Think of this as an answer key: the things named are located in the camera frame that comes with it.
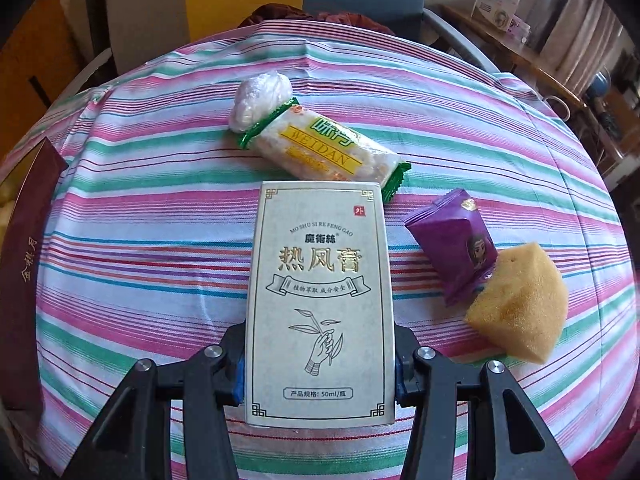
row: metal screw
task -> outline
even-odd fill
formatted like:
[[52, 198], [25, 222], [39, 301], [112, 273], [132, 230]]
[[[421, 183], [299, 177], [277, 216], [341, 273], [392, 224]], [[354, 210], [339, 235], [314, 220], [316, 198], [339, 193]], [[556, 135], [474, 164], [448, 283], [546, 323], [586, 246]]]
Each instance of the metal screw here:
[[500, 361], [489, 361], [486, 367], [494, 374], [501, 374], [504, 371], [504, 365]]
[[211, 346], [207, 346], [204, 349], [204, 355], [206, 355], [207, 357], [211, 357], [212, 359], [215, 359], [216, 357], [220, 357], [222, 355], [222, 346], [218, 346], [218, 345], [211, 345]]
[[146, 372], [153, 365], [153, 361], [151, 359], [140, 359], [140, 361], [136, 361], [136, 370], [139, 372]]
[[418, 348], [418, 357], [422, 359], [433, 359], [436, 357], [436, 351], [430, 346], [421, 346]]

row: striped bedsheet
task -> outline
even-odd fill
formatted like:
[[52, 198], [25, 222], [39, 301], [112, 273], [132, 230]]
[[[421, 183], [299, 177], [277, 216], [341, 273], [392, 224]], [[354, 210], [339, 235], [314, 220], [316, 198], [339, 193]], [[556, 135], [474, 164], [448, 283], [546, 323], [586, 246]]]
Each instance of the striped bedsheet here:
[[[39, 442], [61, 472], [109, 394], [142, 356], [181, 360], [244, 319], [260, 182], [286, 179], [236, 147], [226, 124], [238, 83], [279, 70], [300, 102], [403, 154], [413, 169], [386, 206], [399, 324], [447, 356], [500, 355], [447, 310], [407, 213], [465, 188], [498, 248], [539, 242], [569, 288], [544, 366], [505, 358], [575, 462], [621, 411], [638, 369], [634, 276], [607, 190], [575, 136], [510, 74], [488, 75], [428, 47], [332, 23], [265, 22], [185, 46], [67, 100], [8, 155], [49, 137], [69, 169], [46, 225], [37, 339], [45, 413]], [[464, 478], [466, 407], [454, 477]], [[252, 428], [226, 411], [244, 479], [396, 478], [412, 424]], [[172, 468], [186, 478], [182, 410]]]

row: purple candy wrapper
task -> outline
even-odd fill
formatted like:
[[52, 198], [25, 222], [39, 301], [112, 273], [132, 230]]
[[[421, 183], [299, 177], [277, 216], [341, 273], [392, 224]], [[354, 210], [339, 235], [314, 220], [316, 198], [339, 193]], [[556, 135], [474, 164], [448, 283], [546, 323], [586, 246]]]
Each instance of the purple candy wrapper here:
[[468, 298], [488, 276], [498, 252], [476, 202], [454, 189], [404, 220], [443, 284], [445, 304]]

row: yellow label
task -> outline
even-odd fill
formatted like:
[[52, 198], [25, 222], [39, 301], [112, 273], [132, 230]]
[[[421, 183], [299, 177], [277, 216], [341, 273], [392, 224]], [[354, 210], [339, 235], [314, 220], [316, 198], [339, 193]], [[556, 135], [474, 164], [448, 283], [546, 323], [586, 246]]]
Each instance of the yellow label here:
[[324, 160], [315, 158], [313, 155], [305, 153], [297, 146], [289, 146], [285, 150], [285, 153], [289, 156], [292, 156], [293, 158], [296, 158], [313, 170], [319, 171], [320, 173], [329, 173], [329, 167], [324, 163]]
[[286, 139], [295, 142], [299, 146], [311, 150], [314, 153], [317, 153], [325, 160], [332, 162], [336, 166], [343, 168], [344, 171], [350, 174], [355, 174], [356, 170], [362, 163], [359, 160], [356, 160], [351, 155], [347, 155], [342, 150], [329, 145], [324, 140], [318, 139], [312, 134], [308, 134], [299, 130], [293, 126], [287, 126], [287, 128], [280, 133], [281, 136]]

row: cartoon face print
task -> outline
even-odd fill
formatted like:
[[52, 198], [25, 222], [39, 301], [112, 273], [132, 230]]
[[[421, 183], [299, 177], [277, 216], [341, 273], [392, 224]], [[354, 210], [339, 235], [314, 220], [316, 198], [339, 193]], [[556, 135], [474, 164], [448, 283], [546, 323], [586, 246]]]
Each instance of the cartoon face print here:
[[486, 261], [486, 242], [482, 236], [474, 236], [466, 242], [469, 257], [474, 264], [474, 269], [479, 269]]

